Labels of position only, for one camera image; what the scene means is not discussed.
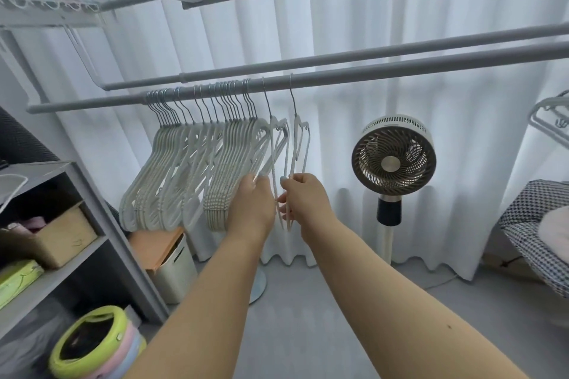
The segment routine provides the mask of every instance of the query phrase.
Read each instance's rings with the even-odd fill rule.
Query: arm
[[[334,215],[311,174],[281,181],[334,298],[384,379],[526,379],[492,343],[399,274]]]
[[[240,183],[229,208],[227,235],[189,294],[125,379],[230,379],[237,363],[252,282],[273,227],[268,178]]]

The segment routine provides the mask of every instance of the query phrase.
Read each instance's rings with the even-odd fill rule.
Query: circulator fan
[[[375,119],[354,147],[356,177],[380,195],[377,221],[383,227],[381,257],[388,264],[393,227],[401,223],[401,197],[427,184],[436,166],[431,134],[419,120],[403,114]]]

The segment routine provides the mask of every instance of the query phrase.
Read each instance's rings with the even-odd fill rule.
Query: sheer curtain
[[[110,82],[559,23],[568,20],[567,1],[238,0],[183,10],[163,0],[107,13],[104,30],[79,34]],[[62,30],[14,35],[52,102],[140,91],[98,89]],[[418,256],[431,269],[445,263],[471,279],[490,229],[523,185],[537,176],[567,178],[559,164],[567,152],[528,129],[526,115],[538,98],[567,88],[568,67],[561,60],[295,90],[299,114],[311,126],[307,171],[323,181],[338,217],[375,248],[377,197],[353,175],[352,147],[365,124],[386,112],[420,119],[432,133],[437,170],[403,199],[393,260]],[[271,92],[268,100],[277,117],[293,119],[288,91]],[[255,101],[268,116],[264,97]],[[199,109],[189,105],[199,120]],[[117,206],[150,153],[156,117],[142,105],[59,117],[103,196]],[[291,233],[275,226],[262,260],[275,254],[287,263],[298,254],[315,263],[297,225]]]

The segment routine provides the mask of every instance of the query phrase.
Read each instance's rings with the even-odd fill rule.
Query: pink ring
[[[121,345],[118,347],[117,351],[112,354],[111,357],[105,361],[101,367],[82,379],[97,379],[105,377],[114,369],[116,369],[124,361],[126,354],[129,353],[129,349],[132,346],[132,342],[134,341],[134,336],[136,333],[137,329],[134,328],[132,322],[129,321],[129,324],[126,326],[126,331],[124,332],[124,337],[122,339]]]

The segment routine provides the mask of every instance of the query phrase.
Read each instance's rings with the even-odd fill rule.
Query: checkered chair
[[[569,264],[538,237],[545,214],[565,205],[569,205],[569,183],[530,181],[498,224],[534,272],[560,296],[569,298]]]

